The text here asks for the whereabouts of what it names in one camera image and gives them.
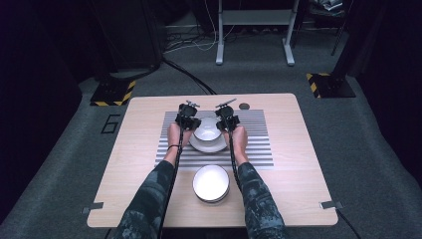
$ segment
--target patterned sleeve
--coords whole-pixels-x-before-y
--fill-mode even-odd
[[[250,162],[245,162],[239,166],[238,171],[249,238],[285,239],[282,215],[257,170]]]
[[[174,167],[162,160],[148,174],[126,208],[114,233],[114,239],[159,238]]]

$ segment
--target person's left hand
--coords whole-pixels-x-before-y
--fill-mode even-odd
[[[183,142],[182,147],[186,146],[187,142],[189,141],[190,136],[192,135],[193,130],[185,130],[183,132]],[[167,141],[168,145],[178,145],[180,139],[180,126],[173,122],[167,129]]]
[[[193,130],[185,130],[183,132],[182,147],[186,146],[187,142],[189,141],[190,136],[192,135],[192,132]],[[172,122],[167,128],[167,141],[168,141],[169,149],[163,159],[173,164],[173,166],[175,165],[178,146],[172,146],[172,145],[179,145],[179,139],[180,139],[180,126],[177,123]]]

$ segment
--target white plate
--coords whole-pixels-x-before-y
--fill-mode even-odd
[[[189,139],[190,144],[199,151],[203,152],[218,152],[226,148],[226,139],[221,134],[218,138],[212,141],[201,141],[200,139],[196,138],[195,135],[192,135]]]
[[[193,177],[193,190],[199,199],[206,202],[217,202],[229,191],[229,175],[218,165],[201,167]]]

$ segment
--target table leg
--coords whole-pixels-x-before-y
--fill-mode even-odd
[[[218,49],[217,49],[217,59],[215,64],[223,65],[223,55],[224,55],[224,39],[223,39],[223,6],[222,0],[218,1]]]
[[[298,6],[299,6],[299,0],[295,0],[294,6],[292,8],[292,13],[290,16],[290,21],[289,21],[288,36],[287,38],[283,39],[283,47],[285,48],[286,59],[288,62],[288,66],[290,67],[295,65],[295,59],[293,58],[292,47],[290,43],[292,39],[293,28],[295,27],[295,20],[296,20],[296,15],[298,13]]]

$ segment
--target wristband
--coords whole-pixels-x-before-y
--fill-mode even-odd
[[[172,144],[172,145],[170,145],[170,146],[167,148],[167,151],[168,151],[171,147],[173,147],[173,146],[178,147],[179,145],[178,145],[178,144]]]

